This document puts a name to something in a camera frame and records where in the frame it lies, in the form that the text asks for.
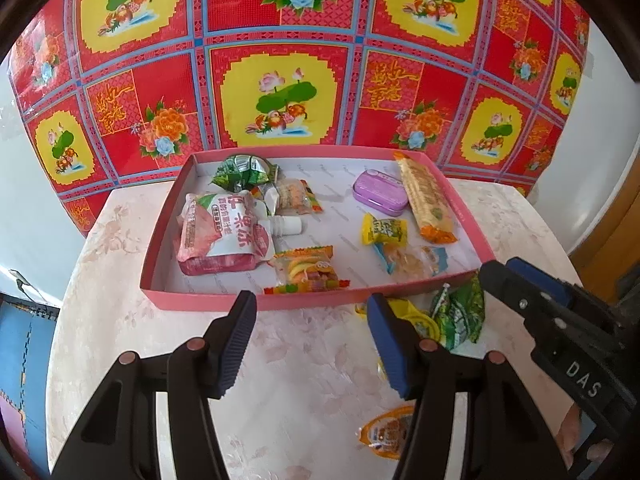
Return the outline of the person's right hand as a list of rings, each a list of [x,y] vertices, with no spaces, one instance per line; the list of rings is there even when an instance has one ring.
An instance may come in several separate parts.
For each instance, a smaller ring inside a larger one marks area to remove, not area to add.
[[[574,454],[583,448],[586,442],[586,432],[582,429],[582,410],[577,404],[573,404],[567,411],[561,422],[558,433],[555,436],[562,459],[567,469],[574,464]],[[613,442],[604,439],[590,445],[587,450],[587,460],[602,463],[613,448]]]

